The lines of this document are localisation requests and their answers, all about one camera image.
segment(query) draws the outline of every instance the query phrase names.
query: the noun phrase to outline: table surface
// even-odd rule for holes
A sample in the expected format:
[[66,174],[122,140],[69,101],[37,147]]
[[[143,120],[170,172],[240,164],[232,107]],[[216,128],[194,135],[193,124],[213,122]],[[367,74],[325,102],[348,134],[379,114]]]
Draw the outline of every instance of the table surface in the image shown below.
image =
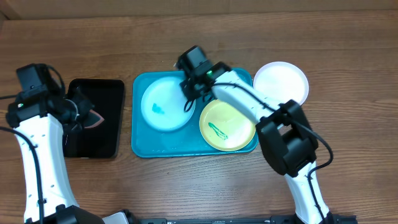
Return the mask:
[[[130,147],[132,83],[143,72],[173,70],[201,45],[214,62],[252,75],[286,61],[310,83],[303,108],[335,160],[318,172],[333,213],[360,223],[398,220],[398,11],[295,12],[222,16],[116,17],[6,21],[0,34],[0,96],[21,90],[15,70],[53,65],[74,78],[118,78],[126,102],[115,159],[66,159],[81,208],[140,218],[266,217],[293,214],[282,176],[257,147],[233,156],[140,159]],[[11,100],[0,101],[0,125]],[[16,139],[1,133],[0,220],[22,223],[25,184]],[[317,150],[325,162],[324,147]]]

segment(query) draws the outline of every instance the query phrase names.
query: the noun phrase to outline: yellow plate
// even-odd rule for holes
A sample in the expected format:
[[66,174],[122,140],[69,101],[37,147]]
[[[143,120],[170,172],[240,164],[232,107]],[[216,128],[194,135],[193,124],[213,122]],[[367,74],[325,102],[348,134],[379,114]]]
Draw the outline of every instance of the yellow plate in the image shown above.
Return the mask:
[[221,151],[236,151],[251,141],[254,124],[231,105],[213,100],[201,112],[201,135],[206,142]]

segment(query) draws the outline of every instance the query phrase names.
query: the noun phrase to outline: blue tray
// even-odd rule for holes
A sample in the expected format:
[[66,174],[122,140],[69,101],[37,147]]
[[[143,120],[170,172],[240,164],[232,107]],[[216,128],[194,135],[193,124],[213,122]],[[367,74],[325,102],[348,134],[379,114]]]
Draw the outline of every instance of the blue tray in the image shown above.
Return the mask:
[[[233,69],[246,83],[252,85],[250,74],[242,68]],[[132,86],[132,126],[131,148],[142,158],[179,157],[179,156],[207,156],[234,153],[249,153],[256,148],[257,134],[251,142],[240,150],[233,152],[219,151],[210,146],[200,134],[199,117],[208,104],[202,99],[196,100],[196,108],[187,124],[172,132],[161,132],[150,127],[141,113],[141,98],[150,84],[162,77],[184,78],[183,71],[148,72],[139,75]]]

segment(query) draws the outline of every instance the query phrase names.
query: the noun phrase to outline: wire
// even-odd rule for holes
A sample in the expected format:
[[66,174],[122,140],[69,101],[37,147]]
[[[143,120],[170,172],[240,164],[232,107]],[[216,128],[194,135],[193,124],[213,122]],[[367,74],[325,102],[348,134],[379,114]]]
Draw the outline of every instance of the wire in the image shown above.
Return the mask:
[[33,146],[32,142],[24,136],[22,133],[13,130],[11,128],[5,128],[0,126],[1,131],[7,131],[12,134],[16,134],[19,137],[21,137],[25,142],[28,144],[30,151],[32,152],[33,155],[33,161],[35,164],[35,169],[36,169],[36,182],[37,182],[37,194],[39,196],[39,200],[37,203],[39,204],[39,222],[40,224],[44,223],[44,201],[43,201],[43,190],[42,190],[42,176],[40,174],[40,167],[39,167],[39,158],[37,157],[35,146]]
[[63,82],[63,80],[61,78],[61,74],[53,66],[51,66],[51,65],[46,65],[46,66],[47,66],[47,68],[49,70],[53,71],[58,76],[58,78],[60,79],[61,88],[62,88],[62,96],[65,95],[66,89],[65,89],[65,84],[64,84],[64,82]]
[[15,98],[17,95],[9,95],[9,96],[0,96],[0,100],[5,100],[5,99],[10,99],[10,98]]
[[[276,111],[274,108],[271,108],[267,103],[263,102],[263,101],[262,101],[261,99],[259,99],[256,95],[254,95],[254,94],[251,93],[249,90],[247,90],[245,87],[243,87],[243,86],[241,86],[241,85],[239,85],[239,84],[237,84],[237,83],[215,83],[213,86],[217,86],[217,85],[226,85],[226,86],[238,87],[238,88],[240,88],[241,90],[245,91],[248,95],[250,95],[251,97],[253,97],[253,98],[254,98],[257,102],[259,102],[262,106],[264,106],[264,109],[267,108],[268,110],[270,110],[270,111],[272,111],[272,112],[275,112],[275,111]],[[319,141],[326,147],[326,149],[327,149],[328,152],[329,152],[329,155],[330,155],[329,160],[328,160],[326,163],[324,163],[324,164],[322,164],[322,165],[319,165],[319,166],[313,168],[313,169],[310,170],[310,172],[308,172],[308,174],[307,174],[308,184],[310,185],[312,197],[313,197],[313,199],[314,199],[314,201],[315,201],[315,206],[317,207],[317,209],[318,209],[318,211],[319,211],[319,214],[320,214],[320,216],[321,216],[321,218],[322,218],[322,223],[325,223],[325,224],[326,224],[325,217],[323,216],[321,207],[319,206],[319,203],[318,203],[318,200],[317,200],[317,196],[315,195],[315,191],[314,191],[314,189],[313,189],[313,185],[312,185],[312,182],[311,182],[311,180],[312,180],[311,175],[312,175],[312,173],[315,172],[316,170],[322,169],[322,168],[324,168],[324,167],[326,167],[326,166],[328,166],[328,165],[331,164],[331,162],[333,161],[333,151],[331,150],[331,147],[329,146],[329,144],[328,144],[319,134],[317,134],[315,131],[312,131],[311,129],[307,128],[306,126],[300,124],[299,122],[297,122],[297,121],[295,121],[295,120],[293,120],[293,119],[290,119],[289,117],[286,117],[286,118],[287,118],[291,123],[293,123],[293,124],[295,124],[295,125],[297,125],[297,126],[300,126],[300,127],[301,127],[302,129],[304,129],[306,132],[308,132],[308,133],[311,134],[313,137],[315,137],[317,140],[319,140]]]

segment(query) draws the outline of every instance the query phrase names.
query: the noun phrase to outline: white plate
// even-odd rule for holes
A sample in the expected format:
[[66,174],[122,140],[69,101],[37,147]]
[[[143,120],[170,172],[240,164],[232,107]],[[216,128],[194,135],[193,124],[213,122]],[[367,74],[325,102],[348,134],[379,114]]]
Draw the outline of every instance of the white plate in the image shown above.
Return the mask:
[[158,131],[173,131],[181,128],[192,117],[196,101],[192,108],[184,112],[187,102],[177,77],[164,77],[148,86],[142,96],[141,111],[149,126]]
[[254,89],[283,103],[294,100],[300,105],[307,99],[308,80],[295,65],[271,62],[260,68],[253,81]]

